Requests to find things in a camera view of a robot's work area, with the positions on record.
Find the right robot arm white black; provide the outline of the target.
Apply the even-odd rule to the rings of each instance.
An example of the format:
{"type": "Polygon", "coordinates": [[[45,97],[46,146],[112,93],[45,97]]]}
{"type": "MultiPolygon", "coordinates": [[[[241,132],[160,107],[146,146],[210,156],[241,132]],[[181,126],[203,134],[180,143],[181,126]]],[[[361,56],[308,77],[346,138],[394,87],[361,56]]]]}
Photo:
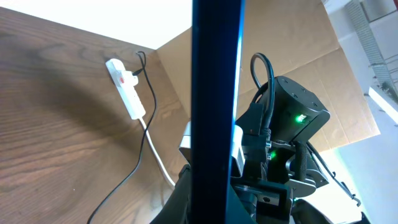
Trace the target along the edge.
{"type": "Polygon", "coordinates": [[[330,119],[314,93],[283,76],[236,121],[232,188],[249,223],[288,223],[295,198],[327,185],[310,138],[330,119]]]}

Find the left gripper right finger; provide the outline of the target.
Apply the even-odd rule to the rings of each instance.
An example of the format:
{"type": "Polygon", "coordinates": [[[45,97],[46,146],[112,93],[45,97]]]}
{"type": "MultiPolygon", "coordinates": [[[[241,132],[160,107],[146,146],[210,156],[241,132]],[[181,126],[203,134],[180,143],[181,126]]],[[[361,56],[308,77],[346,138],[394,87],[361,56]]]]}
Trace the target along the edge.
{"type": "Polygon", "coordinates": [[[230,185],[226,224],[256,224],[257,196],[244,187],[230,185]]]}

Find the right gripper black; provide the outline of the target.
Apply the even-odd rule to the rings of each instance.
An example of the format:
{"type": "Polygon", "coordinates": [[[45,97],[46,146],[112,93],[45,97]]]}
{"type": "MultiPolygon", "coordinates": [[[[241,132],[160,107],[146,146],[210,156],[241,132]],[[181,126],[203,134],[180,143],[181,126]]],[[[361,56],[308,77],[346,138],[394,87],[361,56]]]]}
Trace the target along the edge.
{"type": "Polygon", "coordinates": [[[257,196],[256,223],[309,223],[321,218],[302,201],[329,183],[308,140],[283,142],[266,134],[244,134],[242,147],[243,176],[232,177],[231,185],[257,196]]]}

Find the blue Galaxy smartphone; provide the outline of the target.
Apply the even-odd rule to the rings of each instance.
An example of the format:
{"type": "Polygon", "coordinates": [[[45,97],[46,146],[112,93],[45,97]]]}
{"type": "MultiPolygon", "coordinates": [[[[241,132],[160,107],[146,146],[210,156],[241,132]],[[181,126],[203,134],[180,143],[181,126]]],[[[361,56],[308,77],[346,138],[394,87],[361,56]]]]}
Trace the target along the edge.
{"type": "Polygon", "coordinates": [[[193,2],[192,223],[225,223],[244,1],[193,2]]]}

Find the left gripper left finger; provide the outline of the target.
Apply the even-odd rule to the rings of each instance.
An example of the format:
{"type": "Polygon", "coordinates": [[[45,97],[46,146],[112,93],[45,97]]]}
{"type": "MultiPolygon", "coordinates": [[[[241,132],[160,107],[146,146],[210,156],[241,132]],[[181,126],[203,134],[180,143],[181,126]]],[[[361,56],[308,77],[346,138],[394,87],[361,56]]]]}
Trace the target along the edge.
{"type": "Polygon", "coordinates": [[[150,224],[189,223],[191,179],[191,167],[186,164],[178,175],[178,181],[167,203],[150,224]]]}

